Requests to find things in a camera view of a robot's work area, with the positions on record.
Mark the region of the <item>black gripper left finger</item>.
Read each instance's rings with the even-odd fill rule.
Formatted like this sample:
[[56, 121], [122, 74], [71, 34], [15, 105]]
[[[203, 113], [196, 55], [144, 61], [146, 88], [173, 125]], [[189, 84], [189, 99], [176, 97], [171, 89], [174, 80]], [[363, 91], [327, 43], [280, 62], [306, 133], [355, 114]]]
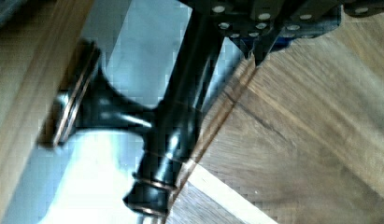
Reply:
[[263, 60], [280, 32], [277, 19], [282, 0], [179, 0], [207, 15], [220, 33], [229, 38], [246, 58]]

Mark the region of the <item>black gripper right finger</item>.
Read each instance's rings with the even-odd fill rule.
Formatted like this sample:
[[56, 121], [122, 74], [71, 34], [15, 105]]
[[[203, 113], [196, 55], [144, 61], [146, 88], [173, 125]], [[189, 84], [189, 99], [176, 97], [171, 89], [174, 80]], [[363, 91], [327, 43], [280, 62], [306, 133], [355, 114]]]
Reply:
[[315, 38], [339, 27], [344, 12], [353, 18], [384, 13], [384, 0], [252, 0], [251, 18], [266, 23], [254, 41], [255, 64], [290, 45], [293, 39]]

